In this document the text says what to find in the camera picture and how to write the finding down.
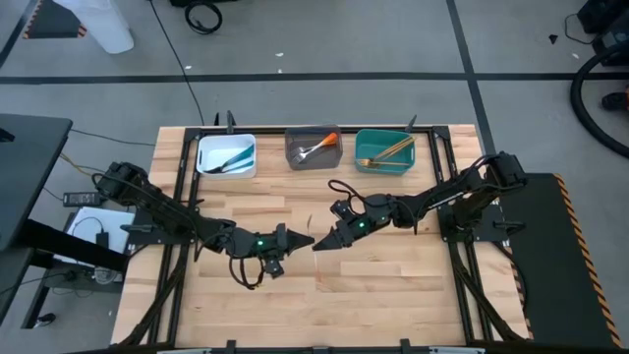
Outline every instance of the orange-handled fork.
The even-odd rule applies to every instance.
[[[335,145],[338,142],[338,136],[336,133],[330,133],[327,137],[323,138],[323,140],[315,145],[314,147],[307,147],[304,149],[298,149],[298,153],[293,157],[293,163],[302,163],[311,153],[315,152],[317,149],[322,147],[327,147],[331,145]]]

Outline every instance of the white bowl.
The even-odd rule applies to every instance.
[[[245,148],[250,147],[251,144],[254,145],[254,154],[249,158],[243,159],[238,161],[236,164],[231,165],[230,168],[233,169],[224,173],[212,174],[203,172],[222,165],[225,161],[236,156]],[[197,152],[197,171],[205,175],[207,178],[214,180],[252,178],[256,176],[256,155],[256,137],[251,134],[208,136],[199,141],[199,151]],[[237,168],[237,166],[244,165],[252,160],[254,161],[253,166]]]

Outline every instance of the wooden tabletop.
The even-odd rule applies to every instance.
[[[449,128],[462,169],[481,155],[475,127]],[[151,183],[170,196],[184,129],[160,129],[150,169]],[[201,177],[199,198],[205,201],[200,213],[230,218],[259,232],[273,231],[277,223],[285,222],[318,241],[336,221],[330,206],[344,198],[327,188],[331,178],[349,183],[363,195],[416,195],[434,186],[426,135],[418,135],[415,166],[401,177],[358,172],[355,135],[342,138],[345,152],[338,168],[296,172],[285,159],[283,136],[257,136],[257,176],[234,181]],[[183,196],[190,190],[195,148],[191,147]],[[112,342],[127,336],[152,302],[162,247],[149,246],[131,260]],[[489,301],[527,337],[510,262],[490,244],[477,244],[476,251]],[[298,250],[282,263],[283,276],[267,276],[255,291],[234,282],[227,264],[225,255],[208,250],[197,263],[189,257],[177,347],[224,347],[228,339],[236,339],[239,347],[397,346],[400,338],[409,338],[412,345],[465,343],[449,254],[433,211],[420,222],[418,235],[390,226],[349,249]],[[258,271],[257,261],[248,263],[250,279]],[[470,303],[480,338],[476,305]],[[169,304],[163,314],[160,339],[165,338]]]

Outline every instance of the black cable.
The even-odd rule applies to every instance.
[[[89,166],[85,166],[85,165],[77,165],[77,167],[80,168],[84,168],[84,169],[90,169],[92,171],[96,171],[96,172],[100,172],[100,173],[105,173],[105,171],[99,169],[99,168],[95,168],[95,167],[89,167]]]
[[[199,20],[190,16],[190,13],[193,11],[193,9],[198,6],[204,6],[208,8],[209,10],[211,10],[214,14],[216,14],[216,17],[218,18],[218,22],[216,23],[216,26],[209,29],[205,27],[204,25],[202,25]],[[188,26],[190,26],[191,30],[195,31],[198,34],[212,34],[216,32],[218,29],[220,29],[220,27],[223,25],[223,14],[220,13],[220,10],[218,10],[216,5],[212,4],[208,0],[199,0],[199,1],[191,2],[186,7],[185,14],[186,14],[186,23],[188,24]]]
[[[129,260],[130,260],[131,258],[133,258],[135,255],[137,255],[137,254],[138,254],[141,250],[145,249],[145,248],[146,248],[146,246],[148,246],[148,245],[141,245],[141,246],[139,246],[139,247],[138,247],[138,249],[137,249],[135,252],[133,252],[133,253],[131,253],[131,254],[129,255]]]
[[[583,87],[583,81],[585,80],[586,75],[594,69],[600,62],[603,60],[610,58],[613,55],[621,51],[629,50],[629,41],[624,41],[620,44],[616,44],[614,46],[609,47],[606,51],[601,52],[588,60],[581,69],[577,72],[572,81],[572,85],[570,86],[570,103],[572,104],[572,109],[574,110],[574,114],[579,119],[579,122],[583,125],[583,127],[601,144],[611,149],[612,151],[629,158],[629,147],[614,139],[608,133],[606,133],[603,129],[599,127],[599,125],[592,119],[592,116],[586,109],[585,104],[583,103],[583,96],[581,93],[581,88]]]
[[[500,316],[498,311],[493,307],[489,299],[485,296],[483,289],[481,289],[476,281],[472,278],[467,268],[463,265],[463,260],[459,254],[459,250],[454,245],[454,252],[450,254],[452,258],[452,270],[455,277],[463,281],[467,290],[472,294],[479,307],[485,312],[489,321],[493,324],[493,327],[498,332],[502,340],[504,341],[522,341],[522,338],[518,333],[514,332],[509,324]]]
[[[242,279],[239,279],[236,276],[236,273],[234,272],[234,268],[233,268],[233,262],[234,260],[238,260],[240,261],[240,274],[242,276]],[[257,259],[259,261],[259,274],[257,275],[257,280],[255,283],[251,284],[248,282],[247,280],[247,275],[245,274],[245,259],[244,258],[237,258],[237,257],[229,257],[229,273],[232,275],[232,278],[239,283],[240,285],[243,285],[244,287],[246,287],[249,290],[256,290],[257,286],[262,284],[262,281],[264,280],[264,265],[262,264],[262,260],[260,258]]]
[[[599,34],[599,35],[597,35],[596,37],[594,37],[594,39],[592,39],[592,40],[590,40],[590,41],[585,41],[585,40],[581,40],[581,39],[579,39],[579,38],[575,38],[575,37],[571,36],[570,34],[568,34],[568,19],[570,19],[570,18],[571,18],[571,17],[573,17],[573,16],[577,16],[577,14],[571,14],[571,15],[568,15],[568,16],[566,16],[566,18],[565,18],[565,19],[563,19],[563,33],[566,35],[566,37],[567,37],[568,39],[572,39],[572,40],[574,40],[574,41],[576,41],[576,42],[579,42],[579,43],[581,43],[581,44],[586,44],[586,45],[589,45],[589,44],[594,43],[594,41],[595,41],[595,40],[597,40],[597,39],[599,39],[599,38],[600,38],[600,34]]]
[[[334,187],[333,184],[339,184],[339,185],[345,187],[347,190],[338,189],[338,188]],[[349,204],[349,208],[352,211],[352,213],[357,213],[357,212],[354,211],[354,208],[352,207],[352,198],[354,198],[354,197],[358,198],[361,202],[363,202],[364,204],[366,204],[369,207],[386,207],[388,205],[388,203],[383,203],[383,204],[380,204],[380,205],[374,205],[374,204],[371,204],[371,203],[367,202],[367,199],[365,197],[363,197],[354,188],[352,188],[352,186],[348,185],[347,183],[345,183],[343,181],[329,180],[329,181],[327,181],[327,187],[329,187],[334,192],[344,193],[344,194],[347,195],[347,202]],[[419,221],[413,215],[413,211],[411,210],[411,207],[408,206],[406,203],[398,200],[398,199],[394,199],[393,202],[395,204],[397,204],[397,205],[401,205],[402,207],[404,207],[409,212],[409,214],[413,218],[413,225],[414,225],[413,226],[413,231],[417,235],[417,224],[419,223]]]
[[[97,217],[95,217],[95,216],[88,216],[86,218],[82,218],[81,220],[77,221],[75,226],[72,228],[72,231],[70,232],[70,235],[74,236],[75,235],[75,230],[77,229],[77,226],[81,225],[86,220],[96,220],[96,221],[98,221],[98,224],[100,225],[100,232],[105,232],[105,227],[102,225],[102,222]]]
[[[54,288],[54,287],[51,290],[52,290],[53,294],[58,295],[58,296],[64,296],[64,295],[68,295],[68,294],[75,294],[75,296],[77,298],[79,298],[79,299],[88,298],[88,297],[90,297],[94,293],[93,290],[86,290],[86,291],[88,291],[88,293],[86,295],[81,295],[79,293],[79,289],[77,289],[75,287],[75,283],[74,282],[72,283],[72,290],[69,290],[69,291],[66,291],[66,292],[59,292],[59,291],[56,291],[57,289]]]
[[[142,188],[140,188],[140,187],[136,186],[135,184],[133,184],[133,183],[131,183],[131,182],[125,181],[125,180],[120,179],[120,178],[116,178],[116,177],[112,177],[112,176],[107,176],[107,175],[102,174],[102,173],[94,173],[94,174],[92,174],[92,175],[91,175],[91,182],[94,184],[94,186],[98,184],[98,183],[96,182],[96,180],[95,180],[95,177],[106,178],[106,179],[109,179],[109,180],[112,180],[112,181],[116,181],[116,182],[118,182],[118,183],[122,183],[122,184],[124,184],[124,185],[126,185],[126,186],[128,186],[128,187],[130,187],[130,188],[135,189],[136,191],[138,191],[138,192],[140,192],[140,193],[142,193],[142,194],[144,194],[144,195],[146,195],[146,196],[149,196],[149,197],[150,197],[150,198],[152,198],[154,201],[156,201],[156,202],[158,202],[158,203],[162,204],[162,202],[161,202],[161,200],[160,200],[160,199],[156,198],[155,196],[151,195],[151,194],[150,194],[150,193],[148,193],[147,191],[143,190]],[[182,213],[182,212],[180,212],[180,211],[176,210],[175,208],[173,208],[173,207],[169,206],[168,204],[163,204],[163,205],[164,205],[164,206],[166,206],[166,207],[168,207],[168,208],[169,208],[169,209],[171,209],[172,211],[174,211],[174,212],[178,213],[180,216],[184,217],[184,218],[185,218],[186,220],[188,220],[188,222],[190,222],[190,224],[192,225],[192,229],[193,229],[193,230],[194,230],[194,232],[195,232],[195,262],[196,262],[196,261],[199,259],[199,255],[197,254],[197,242],[199,241],[199,231],[197,230],[197,225],[195,224],[195,222],[194,222],[194,221],[193,221],[193,220],[192,220],[192,219],[191,219],[188,215],[186,215],[186,214],[184,214],[184,213]],[[207,241],[209,241],[209,240],[210,240],[210,239],[207,239],[206,241],[204,241],[204,242],[203,242],[203,246],[204,246],[204,245],[205,245],[205,243],[206,243]]]
[[[175,264],[175,268],[170,273],[170,276],[166,280],[166,283],[162,287],[160,291],[155,294],[155,299],[144,313],[144,316],[140,320],[138,324],[134,327],[125,339],[118,343],[118,346],[129,346],[129,345],[138,345],[142,341],[144,334],[148,330],[151,322],[155,319],[157,314],[159,314],[162,310],[164,302],[168,299],[173,288],[180,282],[183,281],[183,277],[186,273],[185,271],[186,263],[184,258],[180,257]]]
[[[94,133],[88,133],[88,132],[80,131],[78,129],[71,129],[70,131],[74,132],[74,133],[87,135],[87,136],[90,136],[90,137],[101,138],[101,139],[104,139],[104,140],[108,140],[108,141],[112,141],[112,142],[116,142],[116,143],[120,143],[120,144],[137,145],[137,146],[145,146],[145,147],[154,147],[155,146],[155,144],[149,144],[149,143],[135,143],[135,142],[121,141],[119,139],[109,138],[109,137],[101,136],[99,134],[94,134]]]
[[[465,181],[465,179],[470,175],[470,173],[472,173],[472,171],[476,171],[478,170],[483,163],[485,163],[488,159],[490,158],[494,158],[496,157],[496,154],[489,154],[489,155],[483,155],[479,158],[477,158],[474,162],[472,162],[472,164],[470,165],[470,167],[465,169],[465,172],[462,175],[457,176],[458,180],[456,183],[454,183],[452,186],[450,186],[450,188],[453,188],[457,185],[459,185],[461,182]],[[420,212],[422,212],[422,209],[426,206],[426,203],[432,198],[434,197],[434,195],[430,195],[428,196],[426,199],[424,199],[424,203],[422,204],[422,206],[418,209],[418,214],[415,215],[416,219],[420,218]]]
[[[153,9],[153,14],[155,14],[155,18],[157,19],[157,22],[159,23],[159,26],[161,27],[161,31],[164,32],[164,36],[166,37],[166,40],[168,41],[168,45],[170,45],[170,49],[172,49],[173,54],[175,54],[175,59],[177,59],[177,63],[179,64],[181,73],[184,76],[184,80],[186,80],[186,85],[188,85],[188,90],[190,91],[190,94],[192,95],[193,100],[195,101],[195,105],[197,106],[197,111],[199,112],[200,123],[202,125],[205,125],[205,119],[203,118],[203,113],[200,110],[199,101],[197,100],[197,96],[195,95],[195,92],[193,91],[193,87],[190,85],[190,81],[188,80],[188,75],[186,75],[186,70],[184,69],[184,65],[181,63],[181,59],[179,59],[179,55],[177,54],[177,51],[175,50],[173,43],[170,41],[170,37],[168,36],[166,29],[164,28],[164,24],[161,23],[161,20],[159,19],[159,15],[157,15],[157,10],[155,10],[153,1],[148,0],[148,3],[150,4],[150,8]]]
[[[6,293],[7,291],[11,291],[12,289],[15,289],[15,288],[17,288],[17,287],[20,287],[20,286],[22,286],[22,285],[29,284],[29,283],[32,283],[32,282],[34,282],[34,281],[38,281],[38,280],[43,280],[43,279],[51,278],[51,277],[53,277],[53,276],[59,276],[59,275],[66,275],[66,273],[65,273],[65,272],[63,272],[63,273],[56,273],[56,274],[46,275],[46,276],[42,276],[42,277],[37,278],[37,279],[33,279],[33,280],[29,280],[29,281],[22,282],[22,283],[20,283],[20,284],[18,284],[18,285],[10,286],[10,287],[8,287],[8,288],[6,288],[6,289],[4,289],[4,290],[0,291],[0,296],[1,296],[2,294]]]
[[[56,199],[59,202],[63,202],[63,199],[57,197],[54,193],[48,191],[48,189],[46,187],[42,187],[44,191],[46,191],[49,195],[52,196],[52,198]]]
[[[504,255],[504,257],[509,259],[511,264],[513,264],[515,266],[515,270],[518,272],[518,277],[520,278],[520,285],[522,286],[522,297],[524,298],[524,301],[522,301],[522,311],[526,314],[526,312],[527,312],[527,305],[529,303],[529,293],[527,291],[527,281],[524,278],[524,272],[520,269],[518,264],[515,262],[515,259],[513,258],[513,255],[511,255],[504,248],[502,243],[500,243],[498,241],[493,241],[491,243],[493,244],[493,246],[495,246],[495,248],[498,249],[498,251],[500,251],[500,253],[502,253]]]

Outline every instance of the teal bowl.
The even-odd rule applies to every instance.
[[[404,132],[363,129],[356,135],[356,153],[354,164],[356,169],[365,173],[380,173],[389,175],[402,175],[415,164],[415,142],[404,147],[401,151],[387,158],[387,162],[404,162],[408,166],[380,165],[378,168],[370,168],[361,166],[358,159],[373,158],[379,153],[385,151],[391,146],[410,137],[410,134]]]

